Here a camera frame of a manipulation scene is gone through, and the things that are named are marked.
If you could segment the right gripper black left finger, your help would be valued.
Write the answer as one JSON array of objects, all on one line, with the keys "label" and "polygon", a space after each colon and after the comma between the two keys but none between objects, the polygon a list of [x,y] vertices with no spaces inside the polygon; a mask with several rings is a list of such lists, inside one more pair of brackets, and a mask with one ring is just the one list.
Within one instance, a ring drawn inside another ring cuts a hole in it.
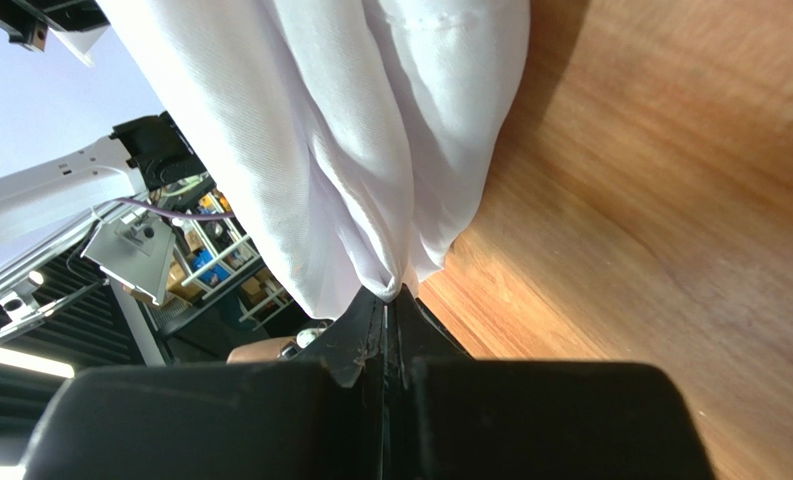
[{"label": "right gripper black left finger", "polygon": [[363,291],[289,360],[106,367],[67,381],[23,457],[29,479],[376,479],[362,393],[383,304]]}]

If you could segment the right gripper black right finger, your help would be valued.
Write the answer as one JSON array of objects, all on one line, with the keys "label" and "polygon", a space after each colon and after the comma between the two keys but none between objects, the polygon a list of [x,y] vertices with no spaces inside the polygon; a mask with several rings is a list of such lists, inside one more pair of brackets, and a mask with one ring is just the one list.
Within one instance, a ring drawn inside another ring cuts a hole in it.
[{"label": "right gripper black right finger", "polygon": [[478,360],[389,303],[392,458],[407,479],[711,479],[684,398],[635,362]]}]

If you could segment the white long sleeve shirt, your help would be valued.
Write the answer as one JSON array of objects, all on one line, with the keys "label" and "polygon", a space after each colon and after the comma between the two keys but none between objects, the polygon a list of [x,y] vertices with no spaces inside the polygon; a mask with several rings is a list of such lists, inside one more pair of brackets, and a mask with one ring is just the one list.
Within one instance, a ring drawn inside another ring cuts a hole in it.
[{"label": "white long sleeve shirt", "polygon": [[440,271],[479,208],[526,1],[100,5],[267,267],[311,317]]}]

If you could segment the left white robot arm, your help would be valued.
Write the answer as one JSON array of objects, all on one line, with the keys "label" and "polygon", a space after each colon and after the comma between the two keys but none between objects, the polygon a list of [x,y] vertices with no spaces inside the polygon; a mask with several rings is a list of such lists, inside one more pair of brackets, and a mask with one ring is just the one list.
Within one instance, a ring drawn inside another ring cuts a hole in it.
[{"label": "left white robot arm", "polygon": [[205,171],[168,113],[119,124],[72,154],[0,178],[0,246]]}]

